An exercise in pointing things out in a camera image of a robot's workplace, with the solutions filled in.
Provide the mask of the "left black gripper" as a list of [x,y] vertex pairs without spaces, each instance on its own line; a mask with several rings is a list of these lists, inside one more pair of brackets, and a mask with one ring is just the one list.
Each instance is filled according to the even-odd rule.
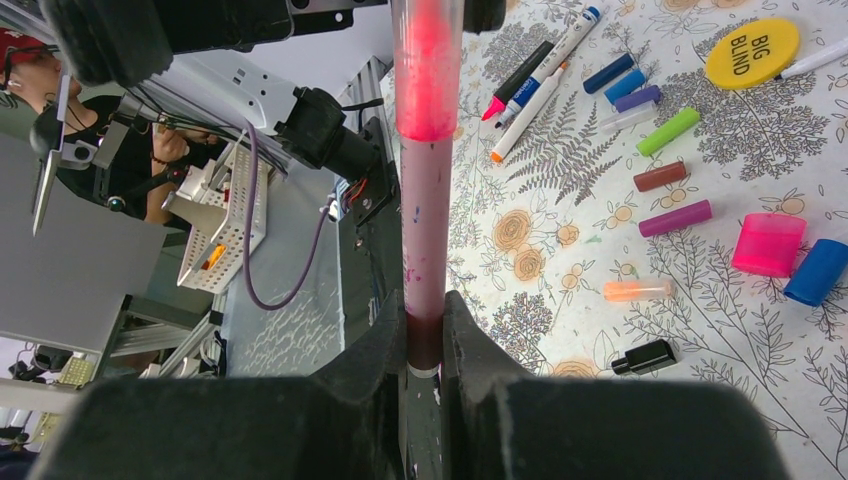
[[388,59],[394,21],[435,8],[457,31],[499,29],[504,1],[42,1],[41,15],[78,79],[86,85],[135,87],[164,73],[177,55],[255,46],[327,33],[338,46],[328,61],[352,54]]

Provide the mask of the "black pen cap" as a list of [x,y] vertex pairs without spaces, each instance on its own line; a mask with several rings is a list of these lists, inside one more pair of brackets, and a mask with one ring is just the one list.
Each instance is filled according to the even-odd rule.
[[623,357],[611,362],[611,368],[616,375],[643,375],[676,363],[672,346],[664,339],[657,339],[627,350]]

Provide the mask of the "light orange pen cap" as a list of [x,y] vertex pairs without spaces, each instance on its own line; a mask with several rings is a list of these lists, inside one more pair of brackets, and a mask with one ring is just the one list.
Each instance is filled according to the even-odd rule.
[[674,295],[675,287],[670,280],[640,280],[608,282],[602,295],[609,302],[641,302],[661,300]]

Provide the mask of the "brown pen cap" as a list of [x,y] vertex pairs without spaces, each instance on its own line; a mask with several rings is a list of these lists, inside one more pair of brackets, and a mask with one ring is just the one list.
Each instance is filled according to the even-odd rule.
[[687,169],[682,161],[655,168],[633,177],[634,185],[639,192],[648,192],[659,187],[677,182],[687,176]]

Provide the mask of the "magenta pen cap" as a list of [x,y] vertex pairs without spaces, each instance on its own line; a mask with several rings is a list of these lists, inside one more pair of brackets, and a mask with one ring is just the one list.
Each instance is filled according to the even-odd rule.
[[638,224],[644,238],[667,234],[710,220],[713,217],[709,200],[701,200]]

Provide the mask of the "orange tip white pen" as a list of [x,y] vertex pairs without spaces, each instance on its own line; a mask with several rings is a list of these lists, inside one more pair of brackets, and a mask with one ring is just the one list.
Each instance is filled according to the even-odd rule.
[[541,84],[527,105],[516,116],[512,125],[507,129],[490,153],[490,158],[495,163],[501,163],[508,156],[520,136],[549,101],[553,92],[559,87],[561,77],[567,69],[567,65],[567,61],[561,63],[559,68]]

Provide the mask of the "clear pink pen cap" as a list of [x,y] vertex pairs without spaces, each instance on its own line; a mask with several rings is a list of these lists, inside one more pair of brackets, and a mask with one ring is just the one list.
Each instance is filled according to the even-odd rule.
[[401,136],[449,138],[457,126],[464,3],[392,1],[395,119]]

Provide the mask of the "pink pen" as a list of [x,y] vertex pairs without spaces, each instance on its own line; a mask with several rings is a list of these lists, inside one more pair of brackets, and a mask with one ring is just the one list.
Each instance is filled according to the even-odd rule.
[[398,134],[407,362],[429,378],[442,361],[453,135],[420,142]]

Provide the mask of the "pink highlighter cap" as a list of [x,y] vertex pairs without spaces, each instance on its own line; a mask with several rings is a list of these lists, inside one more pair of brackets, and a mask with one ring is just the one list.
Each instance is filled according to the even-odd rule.
[[745,216],[731,265],[742,272],[788,278],[807,227],[807,221],[785,214]]

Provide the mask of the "blue whiteboard marker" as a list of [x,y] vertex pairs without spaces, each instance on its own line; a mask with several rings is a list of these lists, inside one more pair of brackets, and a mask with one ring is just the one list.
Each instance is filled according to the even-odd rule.
[[542,82],[550,77],[571,55],[599,22],[600,18],[601,12],[595,6],[588,6],[582,11],[571,29],[555,44],[553,49],[511,97],[506,109],[495,123],[496,128],[501,128],[507,124],[524,109]]

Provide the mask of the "black pink highlighter marker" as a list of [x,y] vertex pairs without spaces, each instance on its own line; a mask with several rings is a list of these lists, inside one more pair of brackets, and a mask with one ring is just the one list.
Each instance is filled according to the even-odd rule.
[[502,113],[508,101],[518,91],[533,70],[539,66],[544,58],[551,52],[554,44],[550,41],[542,41],[517,69],[495,90],[491,97],[489,106],[481,115],[482,121],[487,121],[494,115]]

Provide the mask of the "blue marker cap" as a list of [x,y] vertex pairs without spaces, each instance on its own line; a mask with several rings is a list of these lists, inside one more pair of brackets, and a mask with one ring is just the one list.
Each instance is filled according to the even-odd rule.
[[784,295],[810,307],[821,306],[847,268],[847,245],[819,239],[784,288]]

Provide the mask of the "green pen cap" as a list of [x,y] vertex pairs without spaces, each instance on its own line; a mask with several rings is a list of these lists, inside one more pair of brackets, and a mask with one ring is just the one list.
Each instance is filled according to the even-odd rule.
[[680,110],[676,115],[664,122],[653,133],[640,141],[636,148],[645,157],[651,156],[661,148],[678,138],[701,119],[700,113],[691,107]]

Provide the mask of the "purple pen cap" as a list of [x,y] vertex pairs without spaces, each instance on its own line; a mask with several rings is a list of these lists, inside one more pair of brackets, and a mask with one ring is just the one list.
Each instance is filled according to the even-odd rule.
[[622,113],[645,103],[658,103],[661,97],[661,89],[657,85],[651,85],[617,99],[613,106],[617,112]]

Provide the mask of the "dark blue pen cap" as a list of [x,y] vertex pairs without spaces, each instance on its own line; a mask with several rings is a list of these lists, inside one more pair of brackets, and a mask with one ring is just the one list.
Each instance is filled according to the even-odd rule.
[[635,64],[633,56],[625,53],[618,57],[610,64],[603,67],[600,71],[593,74],[583,82],[584,91],[587,94],[594,94],[604,86],[619,77],[622,73],[628,71]]

